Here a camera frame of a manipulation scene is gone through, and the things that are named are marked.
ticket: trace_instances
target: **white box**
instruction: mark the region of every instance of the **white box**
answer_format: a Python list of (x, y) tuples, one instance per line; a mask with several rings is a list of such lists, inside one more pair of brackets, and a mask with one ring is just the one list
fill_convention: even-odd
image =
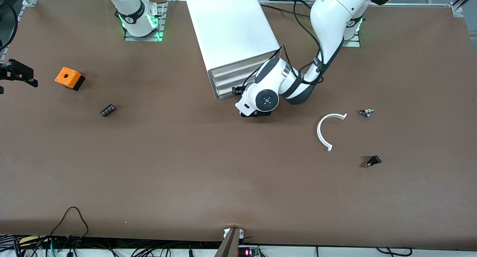
[(186, 2), (215, 97), (230, 97), (278, 50), (276, 37), (258, 0)]

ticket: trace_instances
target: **brown tabletop surface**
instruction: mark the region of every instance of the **brown tabletop surface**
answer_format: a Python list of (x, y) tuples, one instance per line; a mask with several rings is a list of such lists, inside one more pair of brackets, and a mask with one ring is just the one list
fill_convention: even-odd
[[(308, 63), (293, 16), (264, 12)], [(91, 236), (218, 241), (233, 225), (256, 243), (477, 250), (477, 56), (450, 8), (370, 7), (362, 47), (308, 102), (246, 119), (238, 97), (215, 100), (185, 2), (158, 43), (123, 41), (113, 14), (109, 0), (26, 8), (6, 60), (39, 87), (1, 83), (0, 233), (48, 234), (78, 206)], [(86, 77), (78, 92), (54, 81), (64, 66)], [(330, 113), (348, 116), (323, 123), (327, 152)], [(71, 213), (56, 234), (83, 228)]]

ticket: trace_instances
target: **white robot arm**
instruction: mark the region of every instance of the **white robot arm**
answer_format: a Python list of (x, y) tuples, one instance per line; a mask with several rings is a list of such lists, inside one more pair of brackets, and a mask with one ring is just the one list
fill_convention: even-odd
[(143, 37), (157, 28), (157, 4), (149, 0), (111, 0), (123, 27), (132, 36)]
[(389, 0), (316, 0), (310, 11), (313, 30), (320, 52), (305, 75), (277, 57), (265, 62), (255, 81), (242, 88), (235, 104), (243, 117), (268, 116), (278, 106), (279, 95), (292, 105), (302, 104), (339, 52), (344, 40), (359, 28), (370, 2), (384, 4)]

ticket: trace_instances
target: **orange cube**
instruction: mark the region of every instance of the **orange cube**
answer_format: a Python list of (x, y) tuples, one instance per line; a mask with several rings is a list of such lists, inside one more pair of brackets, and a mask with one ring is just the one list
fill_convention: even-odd
[(68, 87), (69, 89), (73, 89), (75, 91), (78, 91), (78, 89), (80, 89), (80, 86), (84, 81), (85, 78), (83, 77), (83, 75), (81, 75), (81, 73), (67, 67), (63, 67), (61, 69), (60, 74), (58, 74), (55, 79), (55, 82), (57, 82), (58, 84), (63, 85), (64, 87)]

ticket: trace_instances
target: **black plug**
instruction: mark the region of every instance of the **black plug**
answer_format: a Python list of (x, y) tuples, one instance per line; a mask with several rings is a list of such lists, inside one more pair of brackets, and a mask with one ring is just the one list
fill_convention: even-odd
[(381, 158), (379, 158), (379, 156), (377, 155), (374, 155), (370, 158), (368, 163), (364, 165), (364, 167), (371, 167), (372, 165), (379, 164), (379, 163), (381, 163)]

